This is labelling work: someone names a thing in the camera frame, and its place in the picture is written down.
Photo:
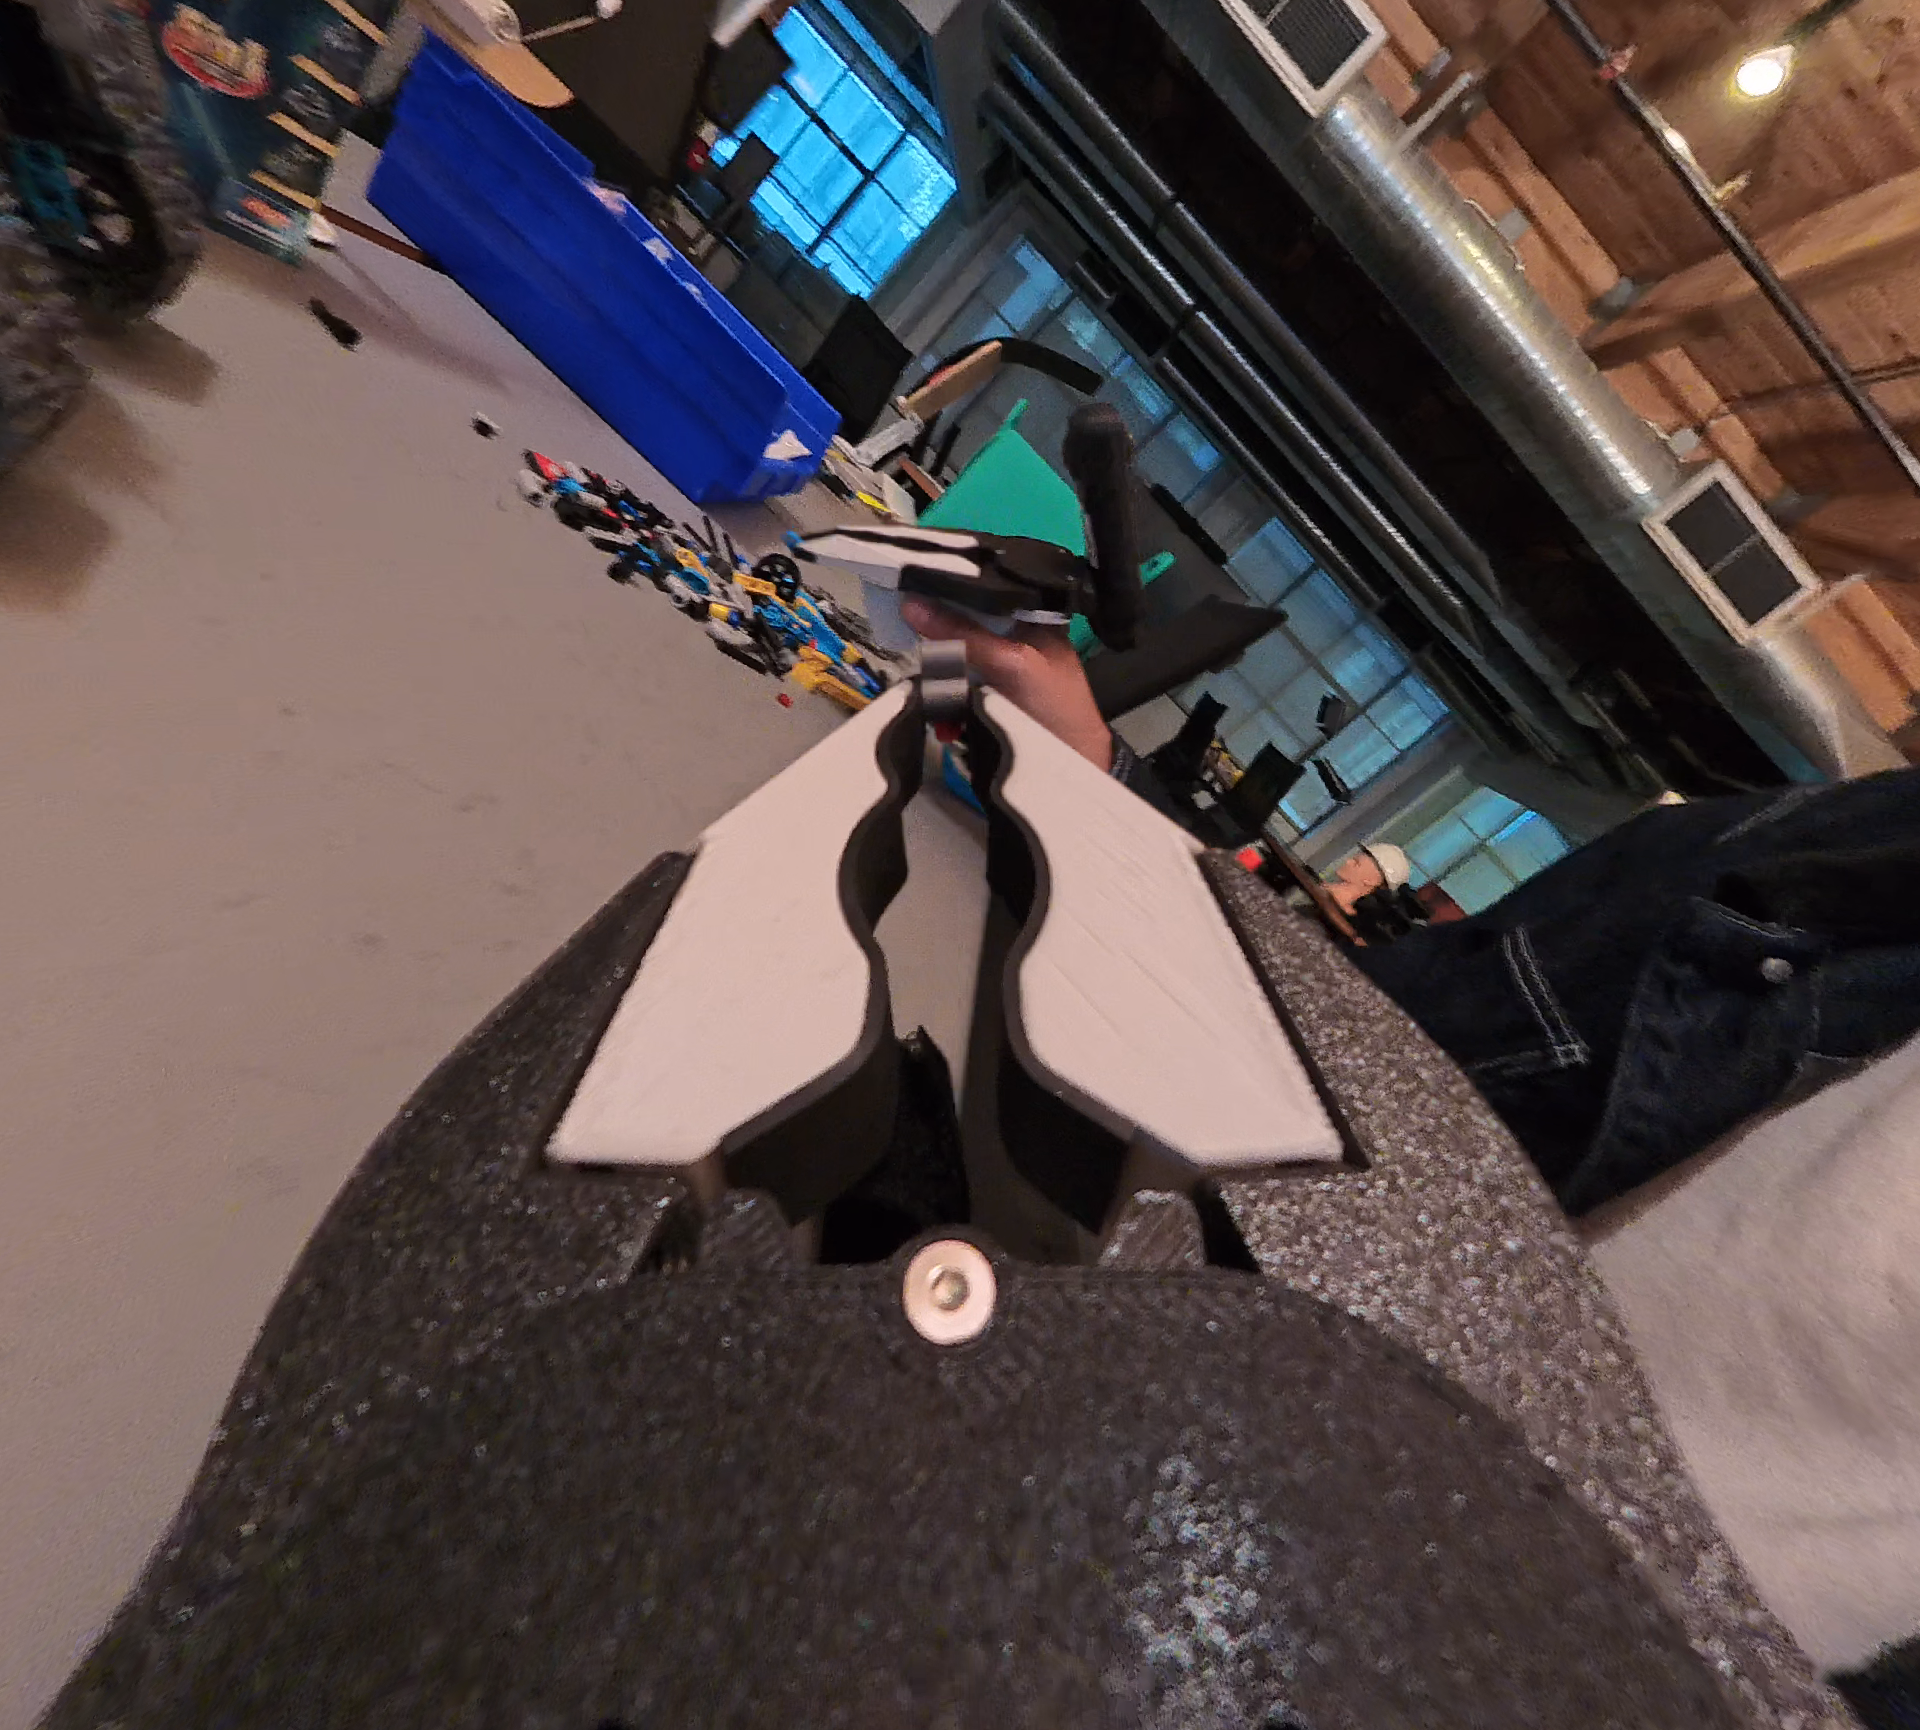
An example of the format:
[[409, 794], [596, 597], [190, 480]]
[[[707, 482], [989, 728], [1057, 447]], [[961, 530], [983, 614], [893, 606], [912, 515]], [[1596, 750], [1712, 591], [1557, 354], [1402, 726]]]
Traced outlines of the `clear plastic bags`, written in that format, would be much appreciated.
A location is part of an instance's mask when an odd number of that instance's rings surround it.
[[640, 243], [640, 248], [656, 259], [687, 292], [697, 300], [708, 300], [708, 278], [687, 259], [687, 254], [659, 229], [651, 218], [618, 188], [598, 179], [589, 179], [589, 190], [606, 208], [606, 213]]

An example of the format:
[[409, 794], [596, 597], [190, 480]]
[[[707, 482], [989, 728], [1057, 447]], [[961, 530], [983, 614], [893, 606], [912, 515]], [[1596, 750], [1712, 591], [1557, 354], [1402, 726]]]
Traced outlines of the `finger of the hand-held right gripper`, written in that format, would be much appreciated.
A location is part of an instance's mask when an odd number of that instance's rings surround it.
[[905, 563], [897, 591], [993, 637], [1026, 637], [1054, 626], [1054, 593], [1000, 560]]
[[994, 539], [900, 524], [788, 535], [786, 546], [798, 563], [842, 568], [985, 568], [997, 557]]

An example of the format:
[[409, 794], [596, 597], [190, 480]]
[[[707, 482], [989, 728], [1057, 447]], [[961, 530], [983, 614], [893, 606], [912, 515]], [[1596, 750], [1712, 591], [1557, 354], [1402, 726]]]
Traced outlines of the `pile of toy building pieces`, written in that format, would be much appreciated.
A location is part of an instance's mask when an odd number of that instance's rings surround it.
[[897, 687], [900, 654], [878, 644], [862, 614], [808, 588], [797, 552], [744, 551], [708, 515], [676, 518], [626, 484], [536, 448], [520, 452], [525, 502], [604, 559], [609, 583], [644, 587], [746, 670], [793, 693], [864, 711]]

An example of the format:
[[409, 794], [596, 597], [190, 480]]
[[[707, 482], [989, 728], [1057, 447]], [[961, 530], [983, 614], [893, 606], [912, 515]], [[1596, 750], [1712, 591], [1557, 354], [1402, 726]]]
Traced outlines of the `black angled panel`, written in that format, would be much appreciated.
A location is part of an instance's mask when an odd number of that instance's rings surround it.
[[1101, 647], [1085, 663], [1094, 705], [1109, 724], [1117, 724], [1193, 681], [1232, 667], [1285, 623], [1286, 614], [1272, 606], [1200, 598], [1150, 626], [1131, 649]]

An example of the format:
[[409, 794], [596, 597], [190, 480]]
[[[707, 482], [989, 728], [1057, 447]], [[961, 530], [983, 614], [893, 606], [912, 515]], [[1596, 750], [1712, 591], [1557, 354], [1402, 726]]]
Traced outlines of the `large grid window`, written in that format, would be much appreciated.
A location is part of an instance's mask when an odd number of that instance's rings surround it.
[[894, 59], [845, 0], [797, 0], [774, 24], [786, 65], [713, 161], [751, 139], [774, 157], [751, 196], [758, 226], [868, 296], [959, 203], [930, 78]]

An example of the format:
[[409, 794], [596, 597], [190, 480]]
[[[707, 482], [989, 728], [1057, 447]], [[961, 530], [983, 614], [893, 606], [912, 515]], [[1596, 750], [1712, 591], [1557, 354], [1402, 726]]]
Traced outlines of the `person's white shirt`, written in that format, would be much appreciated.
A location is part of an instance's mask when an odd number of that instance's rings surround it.
[[1577, 1224], [1709, 1515], [1817, 1671], [1918, 1623], [1918, 1043]]

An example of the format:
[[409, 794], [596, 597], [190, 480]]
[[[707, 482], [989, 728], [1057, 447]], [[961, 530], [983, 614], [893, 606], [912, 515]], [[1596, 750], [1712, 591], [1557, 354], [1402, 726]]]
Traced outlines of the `blue grey tracked toy robot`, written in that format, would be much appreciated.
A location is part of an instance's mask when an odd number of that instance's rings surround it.
[[2, 470], [85, 396], [89, 329], [171, 303], [205, 205], [127, 0], [2, 0]]

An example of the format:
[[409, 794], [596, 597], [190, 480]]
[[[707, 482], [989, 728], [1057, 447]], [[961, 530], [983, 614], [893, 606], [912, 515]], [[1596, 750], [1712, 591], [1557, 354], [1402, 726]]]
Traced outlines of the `silver ventilation duct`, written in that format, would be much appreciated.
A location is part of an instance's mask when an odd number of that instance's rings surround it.
[[1367, 83], [1309, 119], [1222, 0], [1143, 0], [1579, 528], [1679, 654], [1793, 778], [1898, 765], [1804, 629], [1740, 642], [1647, 530], [1679, 495], [1667, 444], [1532, 291], [1506, 246]]

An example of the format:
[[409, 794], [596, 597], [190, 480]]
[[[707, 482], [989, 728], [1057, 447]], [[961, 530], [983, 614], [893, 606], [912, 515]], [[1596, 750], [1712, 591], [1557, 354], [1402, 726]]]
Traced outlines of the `blue plastic bin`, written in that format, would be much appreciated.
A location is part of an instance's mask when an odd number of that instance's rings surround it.
[[589, 158], [438, 36], [396, 91], [369, 205], [699, 506], [798, 495], [838, 413], [589, 188]]

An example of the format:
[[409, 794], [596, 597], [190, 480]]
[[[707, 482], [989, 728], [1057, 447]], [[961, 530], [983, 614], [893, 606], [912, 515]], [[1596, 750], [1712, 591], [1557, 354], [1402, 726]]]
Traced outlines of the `person's right hand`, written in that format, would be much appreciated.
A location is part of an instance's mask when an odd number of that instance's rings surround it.
[[959, 642], [980, 684], [997, 690], [1079, 756], [1111, 775], [1117, 737], [1103, 719], [1085, 663], [1063, 625], [1014, 623], [997, 635], [924, 597], [905, 595], [900, 614], [924, 642]]

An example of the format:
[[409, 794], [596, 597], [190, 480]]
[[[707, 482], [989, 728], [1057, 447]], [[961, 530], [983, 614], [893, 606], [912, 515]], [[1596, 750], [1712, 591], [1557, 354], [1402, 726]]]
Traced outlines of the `person's right forearm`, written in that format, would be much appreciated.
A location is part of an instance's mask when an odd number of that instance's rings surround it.
[[1146, 759], [1140, 759], [1128, 746], [1117, 728], [1109, 730], [1109, 744], [1113, 748], [1111, 776], [1123, 789], [1140, 799], [1143, 805], [1154, 808], [1170, 825], [1188, 832], [1202, 851], [1213, 852], [1222, 846], [1219, 831], [1211, 822], [1213, 812], [1198, 808], [1193, 796], [1168, 784]]

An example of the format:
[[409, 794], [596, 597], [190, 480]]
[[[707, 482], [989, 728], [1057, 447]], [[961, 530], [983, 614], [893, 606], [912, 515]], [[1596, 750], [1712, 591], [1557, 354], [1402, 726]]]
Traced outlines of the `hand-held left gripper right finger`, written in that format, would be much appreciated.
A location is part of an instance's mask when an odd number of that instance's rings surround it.
[[1193, 835], [997, 690], [973, 694], [1014, 1174], [1098, 1239], [1135, 1190], [1342, 1164], [1342, 1128]]

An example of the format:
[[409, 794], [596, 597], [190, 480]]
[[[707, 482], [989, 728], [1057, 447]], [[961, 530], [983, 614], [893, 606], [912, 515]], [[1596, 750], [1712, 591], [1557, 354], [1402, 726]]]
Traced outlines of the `grey desk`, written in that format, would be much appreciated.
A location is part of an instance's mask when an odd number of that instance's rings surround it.
[[532, 448], [687, 511], [437, 272], [211, 237], [87, 346], [5, 479], [5, 1726], [133, 1586], [416, 1087], [846, 719], [522, 499]]

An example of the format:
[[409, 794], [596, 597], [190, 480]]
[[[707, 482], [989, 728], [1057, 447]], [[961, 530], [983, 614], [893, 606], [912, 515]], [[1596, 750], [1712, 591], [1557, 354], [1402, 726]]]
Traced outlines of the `person's dark denim jacket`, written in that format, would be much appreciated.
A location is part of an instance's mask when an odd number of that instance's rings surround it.
[[1583, 1218], [1918, 1029], [1918, 770], [1650, 807], [1353, 963]]

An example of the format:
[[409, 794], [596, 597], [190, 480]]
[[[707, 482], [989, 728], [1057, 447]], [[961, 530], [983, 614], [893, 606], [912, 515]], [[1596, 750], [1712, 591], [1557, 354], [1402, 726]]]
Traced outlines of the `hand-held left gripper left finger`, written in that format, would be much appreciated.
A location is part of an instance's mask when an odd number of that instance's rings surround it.
[[900, 684], [703, 832], [550, 1167], [760, 1190], [802, 1222], [881, 1164], [900, 1047], [877, 927], [920, 778], [922, 696]]

